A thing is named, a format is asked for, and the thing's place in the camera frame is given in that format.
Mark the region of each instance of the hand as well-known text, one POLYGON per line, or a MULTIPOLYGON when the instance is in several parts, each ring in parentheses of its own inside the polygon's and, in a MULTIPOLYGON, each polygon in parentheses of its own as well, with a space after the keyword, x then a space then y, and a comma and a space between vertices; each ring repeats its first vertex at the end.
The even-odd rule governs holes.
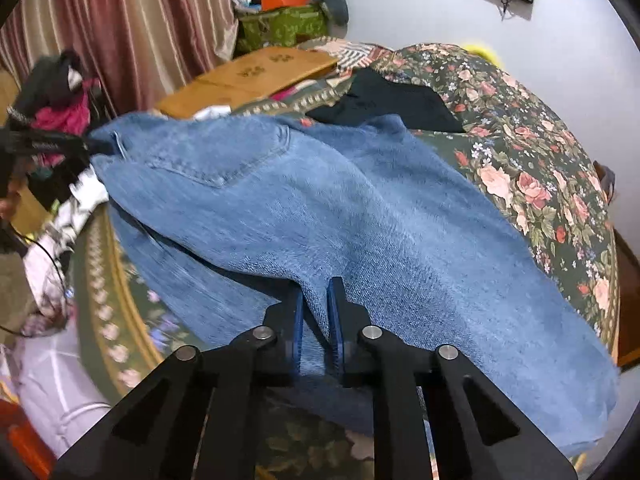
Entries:
POLYGON ((7 195, 5 198, 0 198, 0 219, 10 221, 15 215, 20 203, 19 191, 26 183, 27 174, 32 168, 33 163, 28 158, 22 158, 16 162, 14 174, 7 186, 7 195))

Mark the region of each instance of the floral bedspread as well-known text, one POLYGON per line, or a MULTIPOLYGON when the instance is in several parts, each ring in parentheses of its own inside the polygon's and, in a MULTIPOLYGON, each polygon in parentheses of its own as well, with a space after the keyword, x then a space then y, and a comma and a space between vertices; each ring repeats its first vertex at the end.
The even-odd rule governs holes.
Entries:
MULTIPOLYGON (((419 44, 377 56, 371 66, 386 78, 430 86, 456 114, 463 134, 415 134, 495 203, 527 239, 540 269, 611 347, 618 316, 612 225, 591 161, 565 124, 512 76, 457 46, 419 44)), ((302 118, 337 101, 350 84, 349 73, 335 74, 238 113, 302 118)), ((105 208, 78 238, 73 268, 82 360, 110 402, 181 345, 206 349, 139 277, 105 208)), ((269 431, 257 478, 373 478, 372 439, 276 397, 262 416, 269 431)))

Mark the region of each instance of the dark folded garment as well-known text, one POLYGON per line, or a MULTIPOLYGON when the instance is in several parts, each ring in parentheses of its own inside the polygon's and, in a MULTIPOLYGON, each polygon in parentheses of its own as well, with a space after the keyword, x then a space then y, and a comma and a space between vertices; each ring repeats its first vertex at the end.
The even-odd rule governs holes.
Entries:
POLYGON ((360 70, 349 92, 334 106, 322 106, 307 113, 327 124, 358 126, 386 114, 397 114, 412 130, 464 132, 462 124, 442 99, 428 86, 387 81, 370 68, 360 70))

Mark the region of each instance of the green bag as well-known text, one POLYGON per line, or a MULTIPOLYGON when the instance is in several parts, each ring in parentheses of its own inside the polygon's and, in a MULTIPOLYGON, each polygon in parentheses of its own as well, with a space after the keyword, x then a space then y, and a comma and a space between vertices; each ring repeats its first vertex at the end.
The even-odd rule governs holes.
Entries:
POLYGON ((265 46, 294 46, 327 35, 326 17, 318 6, 282 7, 238 18, 238 51, 265 46))

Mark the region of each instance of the white wall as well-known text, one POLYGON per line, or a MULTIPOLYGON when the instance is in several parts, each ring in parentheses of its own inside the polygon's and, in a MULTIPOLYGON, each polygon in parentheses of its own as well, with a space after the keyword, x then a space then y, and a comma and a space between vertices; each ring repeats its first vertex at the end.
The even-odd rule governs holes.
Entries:
POLYGON ((616 172, 610 210, 640 256, 640 52, 608 0, 347 0, 347 38, 401 48, 484 44, 567 123, 590 157, 616 172))

